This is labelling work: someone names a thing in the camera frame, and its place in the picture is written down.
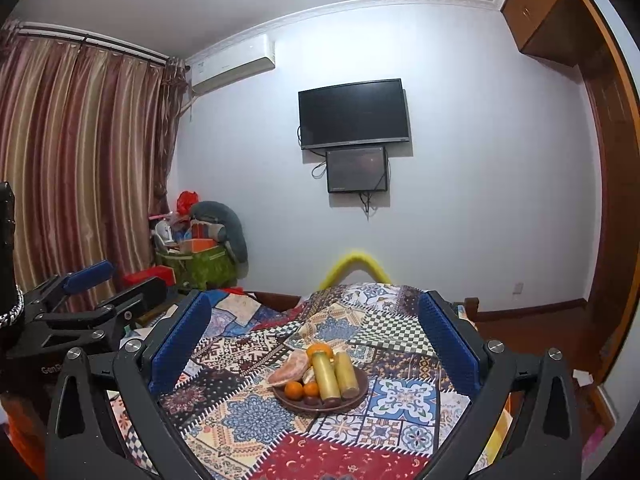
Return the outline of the wooden wardrobe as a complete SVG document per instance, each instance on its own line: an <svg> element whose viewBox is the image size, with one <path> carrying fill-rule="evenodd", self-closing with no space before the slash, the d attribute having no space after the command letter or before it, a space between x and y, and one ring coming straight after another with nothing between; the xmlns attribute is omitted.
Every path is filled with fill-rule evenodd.
<svg viewBox="0 0 640 480"><path fill-rule="evenodd" d="M521 54L578 78L594 173L580 350L611 374L639 300L639 53L611 0L497 0Z"/></svg>

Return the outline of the yellow curved tube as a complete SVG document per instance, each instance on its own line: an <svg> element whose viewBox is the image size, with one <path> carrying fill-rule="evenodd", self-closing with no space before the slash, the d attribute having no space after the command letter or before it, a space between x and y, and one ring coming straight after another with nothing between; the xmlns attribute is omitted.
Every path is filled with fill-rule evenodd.
<svg viewBox="0 0 640 480"><path fill-rule="evenodd" d="M368 274L373 281L377 283L390 284L392 279L373 256L361 250L353 250L348 254L339 258L332 266L323 280L320 282L319 289L328 289L336 286L347 278L352 272L361 271Z"/></svg>

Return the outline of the patchwork patterned bedspread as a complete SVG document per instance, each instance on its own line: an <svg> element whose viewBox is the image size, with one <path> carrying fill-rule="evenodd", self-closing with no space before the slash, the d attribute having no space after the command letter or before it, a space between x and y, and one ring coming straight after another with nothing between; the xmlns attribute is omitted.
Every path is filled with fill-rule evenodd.
<svg viewBox="0 0 640 480"><path fill-rule="evenodd" d="M206 292L207 327L160 408L214 479L412 479L471 403L423 333L420 297L385 283ZM288 379L318 348L367 377L343 413L328 412L312 368Z"/></svg>

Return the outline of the small pomelo segment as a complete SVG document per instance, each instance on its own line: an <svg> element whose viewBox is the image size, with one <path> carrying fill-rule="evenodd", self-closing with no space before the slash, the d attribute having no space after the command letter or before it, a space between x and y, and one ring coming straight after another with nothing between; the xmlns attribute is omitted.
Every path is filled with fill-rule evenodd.
<svg viewBox="0 0 640 480"><path fill-rule="evenodd" d="M314 374L314 368L312 366L309 367L308 370L306 370L300 382L302 383L303 386L306 386L309 384L315 384L317 382L316 375Z"/></svg>

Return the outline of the striped red gold curtain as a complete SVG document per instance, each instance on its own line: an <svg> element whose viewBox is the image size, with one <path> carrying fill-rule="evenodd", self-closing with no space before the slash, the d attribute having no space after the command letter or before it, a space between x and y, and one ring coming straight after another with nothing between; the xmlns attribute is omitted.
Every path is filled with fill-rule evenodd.
<svg viewBox="0 0 640 480"><path fill-rule="evenodd" d="M112 278L68 300L87 311L151 265L149 218L168 208L187 86L180 58L2 29L1 177L15 195L21 288L108 261Z"/></svg>

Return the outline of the yellow sugarcane piece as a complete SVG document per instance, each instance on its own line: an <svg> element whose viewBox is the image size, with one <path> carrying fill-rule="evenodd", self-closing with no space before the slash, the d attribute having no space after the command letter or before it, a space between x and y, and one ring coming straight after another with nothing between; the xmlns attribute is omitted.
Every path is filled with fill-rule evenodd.
<svg viewBox="0 0 640 480"><path fill-rule="evenodd" d="M311 364L316 375L321 400L340 398L340 389L338 388L330 359L322 353L317 353L312 357Z"/></svg>
<svg viewBox="0 0 640 480"><path fill-rule="evenodd" d="M334 374L343 399L350 400L358 396L360 388L352 360L346 352L334 354Z"/></svg>

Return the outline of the red flat box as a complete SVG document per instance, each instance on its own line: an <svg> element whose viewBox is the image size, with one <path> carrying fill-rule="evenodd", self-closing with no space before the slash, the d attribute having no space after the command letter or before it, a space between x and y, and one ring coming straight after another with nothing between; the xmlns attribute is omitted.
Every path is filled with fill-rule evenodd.
<svg viewBox="0 0 640 480"><path fill-rule="evenodd" d="M151 266L142 271L126 274L122 277L122 286L130 288L139 285L149 278L160 278L167 287L176 284L176 274L170 266Z"/></svg>

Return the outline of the small wall monitor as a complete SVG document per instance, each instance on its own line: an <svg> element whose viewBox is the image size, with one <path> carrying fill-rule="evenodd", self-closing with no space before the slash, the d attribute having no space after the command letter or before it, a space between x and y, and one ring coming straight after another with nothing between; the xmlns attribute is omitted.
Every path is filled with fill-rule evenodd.
<svg viewBox="0 0 640 480"><path fill-rule="evenodd" d="M326 152L326 185L329 193L374 193L388 190L386 149L353 146Z"/></svg>

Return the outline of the grey plush pillow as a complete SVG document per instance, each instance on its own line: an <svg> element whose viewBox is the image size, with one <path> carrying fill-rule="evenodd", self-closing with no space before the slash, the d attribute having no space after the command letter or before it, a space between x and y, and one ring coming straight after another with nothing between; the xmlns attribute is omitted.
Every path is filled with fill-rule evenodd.
<svg viewBox="0 0 640 480"><path fill-rule="evenodd" d="M242 224L236 213L223 203L203 200L190 208L194 220L216 224L224 231L222 244L237 264L247 263L248 252Z"/></svg>

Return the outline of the green storage box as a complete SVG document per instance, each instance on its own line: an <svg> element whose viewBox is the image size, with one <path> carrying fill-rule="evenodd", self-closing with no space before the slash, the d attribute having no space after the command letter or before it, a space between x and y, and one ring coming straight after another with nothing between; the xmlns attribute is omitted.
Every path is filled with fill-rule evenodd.
<svg viewBox="0 0 640 480"><path fill-rule="evenodd" d="M236 282L235 263L220 246L192 254L156 252L155 262L174 270L177 285L186 289L215 289Z"/></svg>

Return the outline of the large wall television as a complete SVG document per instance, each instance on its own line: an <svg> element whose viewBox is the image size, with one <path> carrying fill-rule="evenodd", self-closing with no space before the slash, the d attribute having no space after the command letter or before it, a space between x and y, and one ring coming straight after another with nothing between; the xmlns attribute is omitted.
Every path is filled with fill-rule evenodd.
<svg viewBox="0 0 640 480"><path fill-rule="evenodd" d="M399 78L336 84L298 94L298 138L304 150L410 140Z"/></svg>

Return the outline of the large pomelo segment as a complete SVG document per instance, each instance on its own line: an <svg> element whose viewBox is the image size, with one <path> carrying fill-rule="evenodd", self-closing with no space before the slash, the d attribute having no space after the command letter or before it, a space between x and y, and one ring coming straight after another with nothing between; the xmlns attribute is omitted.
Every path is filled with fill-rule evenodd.
<svg viewBox="0 0 640 480"><path fill-rule="evenodd" d="M297 382L309 367L309 358L304 350L293 351L286 361L267 378L270 387L278 388L288 382Z"/></svg>

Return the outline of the red plastic bag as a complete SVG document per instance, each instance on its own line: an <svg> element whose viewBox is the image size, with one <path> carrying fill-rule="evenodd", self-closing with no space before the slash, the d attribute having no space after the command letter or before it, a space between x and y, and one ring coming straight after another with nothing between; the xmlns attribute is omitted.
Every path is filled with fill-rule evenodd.
<svg viewBox="0 0 640 480"><path fill-rule="evenodd" d="M200 201L200 196L194 191L182 191L176 200L176 213L180 217L188 216L191 208Z"/></svg>

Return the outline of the white air conditioner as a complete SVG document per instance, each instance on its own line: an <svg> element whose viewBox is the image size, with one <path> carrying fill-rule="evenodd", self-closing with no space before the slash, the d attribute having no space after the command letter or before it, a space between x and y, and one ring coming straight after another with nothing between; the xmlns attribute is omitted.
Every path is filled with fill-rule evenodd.
<svg viewBox="0 0 640 480"><path fill-rule="evenodd" d="M266 35L254 36L228 47L201 52L190 58L191 89L196 96L227 87L276 68L276 48Z"/></svg>

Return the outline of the orange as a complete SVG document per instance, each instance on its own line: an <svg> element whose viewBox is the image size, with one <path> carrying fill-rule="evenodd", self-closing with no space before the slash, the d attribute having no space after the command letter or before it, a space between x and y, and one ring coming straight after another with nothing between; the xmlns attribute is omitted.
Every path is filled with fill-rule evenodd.
<svg viewBox="0 0 640 480"><path fill-rule="evenodd" d="M304 395L310 398L318 398L320 396L319 386L316 382L308 382L304 385Z"/></svg>
<svg viewBox="0 0 640 480"><path fill-rule="evenodd" d="M308 356L309 359L312 359L312 357L317 353L324 354L330 360L332 360L334 356L333 349L328 344L321 341L314 342L313 344L308 346L306 349L306 355Z"/></svg>
<svg viewBox="0 0 640 480"><path fill-rule="evenodd" d="M284 385L283 392L285 397L291 401L302 400L305 396L304 385L301 382L291 380Z"/></svg>

